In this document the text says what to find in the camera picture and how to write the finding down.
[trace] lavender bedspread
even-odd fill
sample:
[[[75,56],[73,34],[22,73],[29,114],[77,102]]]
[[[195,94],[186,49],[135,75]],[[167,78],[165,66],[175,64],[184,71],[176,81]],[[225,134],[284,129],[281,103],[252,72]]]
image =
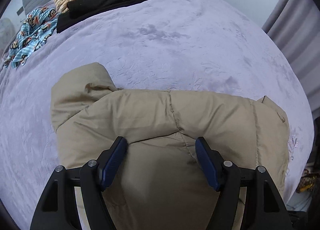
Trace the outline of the lavender bedspread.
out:
[[[254,100],[268,95],[290,124],[288,201],[314,132],[308,100],[286,58],[222,0],[149,0],[54,33],[25,66],[0,71],[0,198],[21,230],[29,229],[59,164],[51,87],[64,73],[92,62],[127,89],[208,90]]]

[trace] tan down jacket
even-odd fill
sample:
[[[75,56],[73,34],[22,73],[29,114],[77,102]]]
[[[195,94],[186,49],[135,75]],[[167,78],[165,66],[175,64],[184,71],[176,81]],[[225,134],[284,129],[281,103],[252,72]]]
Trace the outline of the tan down jacket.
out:
[[[266,96],[118,90],[104,66],[92,63],[53,86],[51,115],[67,169],[96,159],[117,136],[127,139],[126,157],[103,193],[118,230],[206,229],[219,194],[197,161],[200,136],[239,167],[265,166],[281,194],[284,189],[289,125]],[[242,188],[233,229],[240,228],[244,201]],[[77,203],[86,221],[79,190]]]

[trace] folded black garment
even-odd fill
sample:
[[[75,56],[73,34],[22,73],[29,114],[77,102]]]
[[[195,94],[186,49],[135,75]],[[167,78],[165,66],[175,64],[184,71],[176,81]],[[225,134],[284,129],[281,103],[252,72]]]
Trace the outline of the folded black garment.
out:
[[[139,4],[147,0],[75,0],[67,4],[68,12],[58,17],[57,33],[79,23],[91,16],[117,9]]]

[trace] blue rubber pad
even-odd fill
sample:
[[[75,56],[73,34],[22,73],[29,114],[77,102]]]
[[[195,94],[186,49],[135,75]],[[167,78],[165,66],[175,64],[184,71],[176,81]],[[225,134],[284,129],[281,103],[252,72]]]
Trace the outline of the blue rubber pad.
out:
[[[125,138],[123,138],[116,149],[114,150],[113,154],[111,155],[110,159],[108,160],[107,164],[103,168],[102,171],[102,181],[100,186],[105,189],[111,185],[113,179],[116,176],[116,173],[119,169],[119,166],[124,159],[125,153],[127,151],[128,143]]]
[[[196,140],[196,154],[198,161],[201,164],[202,171],[207,178],[208,184],[217,191],[220,188],[217,178],[217,170],[199,139]]]

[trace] metal screw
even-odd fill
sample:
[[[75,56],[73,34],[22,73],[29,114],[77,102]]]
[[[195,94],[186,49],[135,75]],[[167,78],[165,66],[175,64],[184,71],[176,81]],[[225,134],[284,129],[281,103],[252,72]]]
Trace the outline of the metal screw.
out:
[[[223,165],[226,167],[231,167],[232,166],[232,162],[231,161],[224,161]]]
[[[91,160],[91,161],[88,162],[88,166],[89,166],[89,167],[93,167],[93,166],[95,166],[96,164],[97,164],[97,161],[96,161],[96,160]]]
[[[63,170],[63,166],[62,165],[59,165],[59,166],[57,166],[56,168],[55,168],[55,171],[56,172],[60,172],[60,171],[62,171]]]
[[[260,171],[261,173],[264,173],[264,172],[266,172],[266,168],[263,166],[259,166],[258,171]]]

